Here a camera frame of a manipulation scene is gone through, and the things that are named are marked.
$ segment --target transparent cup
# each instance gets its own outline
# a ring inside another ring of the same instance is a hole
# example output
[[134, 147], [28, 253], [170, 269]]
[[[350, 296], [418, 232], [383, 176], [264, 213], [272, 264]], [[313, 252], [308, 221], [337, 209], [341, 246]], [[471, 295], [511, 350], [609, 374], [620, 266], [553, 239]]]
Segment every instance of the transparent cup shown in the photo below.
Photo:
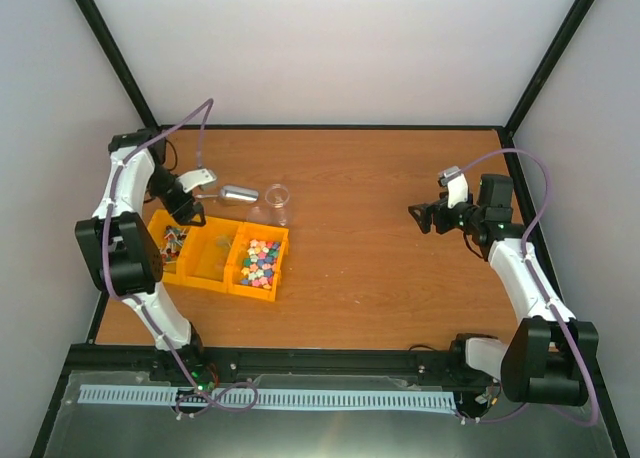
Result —
[[272, 224], [287, 226], [291, 222], [290, 210], [287, 209], [290, 198], [289, 189], [280, 183], [273, 184], [267, 188], [264, 194], [264, 201], [271, 207]]
[[265, 206], [254, 206], [247, 214], [247, 221], [259, 225], [271, 224], [271, 209]]

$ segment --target wooden tabletop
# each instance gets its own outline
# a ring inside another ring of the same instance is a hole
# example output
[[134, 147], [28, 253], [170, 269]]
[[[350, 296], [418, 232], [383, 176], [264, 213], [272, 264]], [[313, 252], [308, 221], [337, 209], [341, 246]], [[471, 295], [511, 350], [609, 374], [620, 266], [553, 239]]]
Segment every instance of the wooden tabletop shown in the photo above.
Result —
[[[197, 136], [171, 137], [177, 172], [195, 166]], [[499, 147], [493, 131], [207, 131], [204, 163], [220, 185], [287, 185], [291, 251], [275, 303], [167, 289], [207, 346], [444, 349], [460, 332], [510, 341], [515, 315], [489, 265], [465, 248], [460, 231], [422, 235], [407, 212], [438, 198], [439, 171]], [[507, 174], [504, 159], [467, 173], [472, 191], [487, 172]], [[205, 203], [210, 216], [242, 220], [248, 211]], [[159, 206], [145, 207], [147, 222]], [[133, 311], [113, 301], [97, 342], [153, 343]]]

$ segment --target metal floor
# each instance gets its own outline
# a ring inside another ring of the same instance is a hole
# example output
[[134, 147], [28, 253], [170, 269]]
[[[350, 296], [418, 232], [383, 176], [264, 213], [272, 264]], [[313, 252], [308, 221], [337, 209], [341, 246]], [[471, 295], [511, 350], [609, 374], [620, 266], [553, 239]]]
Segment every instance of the metal floor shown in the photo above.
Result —
[[[155, 406], [79, 405], [80, 384], [132, 384], [132, 373], [72, 377], [47, 457], [598, 457], [615, 456], [603, 423], [580, 428], [544, 406], [497, 425], [395, 411], [226, 413], [176, 421]], [[514, 405], [496, 405], [488, 418]]]

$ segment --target yellow bin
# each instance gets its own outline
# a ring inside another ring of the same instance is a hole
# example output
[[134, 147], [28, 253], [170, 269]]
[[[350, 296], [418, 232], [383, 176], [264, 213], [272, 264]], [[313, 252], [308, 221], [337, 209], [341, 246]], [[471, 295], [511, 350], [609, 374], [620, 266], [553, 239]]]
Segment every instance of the yellow bin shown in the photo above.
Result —
[[[177, 225], [166, 210], [157, 210], [149, 223], [156, 245], [164, 245], [167, 226]], [[289, 252], [289, 230], [234, 220], [207, 217], [202, 227], [183, 227], [187, 238], [176, 263], [165, 265], [162, 281], [233, 295], [275, 301], [282, 281], [282, 260]], [[271, 290], [241, 285], [242, 262], [251, 240], [278, 241], [280, 254], [273, 266]]]

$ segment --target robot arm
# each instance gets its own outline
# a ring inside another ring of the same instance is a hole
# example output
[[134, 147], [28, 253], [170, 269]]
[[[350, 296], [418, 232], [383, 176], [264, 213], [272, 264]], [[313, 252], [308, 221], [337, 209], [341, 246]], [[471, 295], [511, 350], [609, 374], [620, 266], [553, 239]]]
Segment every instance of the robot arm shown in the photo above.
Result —
[[[483, 259], [500, 277], [519, 324], [509, 345], [493, 337], [459, 335], [454, 343], [462, 350], [465, 363], [501, 381], [505, 395], [512, 401], [584, 404], [584, 380], [549, 306], [555, 305], [567, 323], [590, 369], [595, 367], [598, 335], [592, 323], [576, 320], [559, 299], [540, 268], [532, 243], [526, 244], [527, 255], [522, 255], [524, 226], [511, 222], [511, 178], [482, 175], [476, 204], [457, 167], [442, 172], [439, 183], [447, 189], [440, 194], [440, 200], [410, 206], [409, 213], [423, 233], [435, 225], [438, 234], [457, 228], [471, 235]], [[525, 260], [540, 278], [543, 290]]]
[[116, 169], [124, 158], [155, 134], [153, 130], [141, 130], [113, 138], [109, 145], [111, 173], [104, 196], [93, 217], [76, 224], [75, 233], [94, 284], [107, 291], [101, 234], [107, 206], [112, 202], [111, 196], [115, 197], [108, 251], [113, 287], [119, 296], [125, 297], [122, 302], [136, 312], [151, 332], [156, 348], [166, 351], [168, 346], [164, 337], [176, 349], [181, 349], [192, 343], [194, 330], [178, 312], [161, 282], [160, 253], [141, 218], [145, 192], [148, 189], [152, 196], [157, 196], [178, 224], [203, 226], [204, 210], [191, 190], [215, 183], [216, 176], [206, 169], [193, 170], [180, 177], [173, 175], [162, 166], [166, 141], [161, 140], [151, 148], [142, 149], [126, 163], [115, 184], [115, 193], [112, 193]]

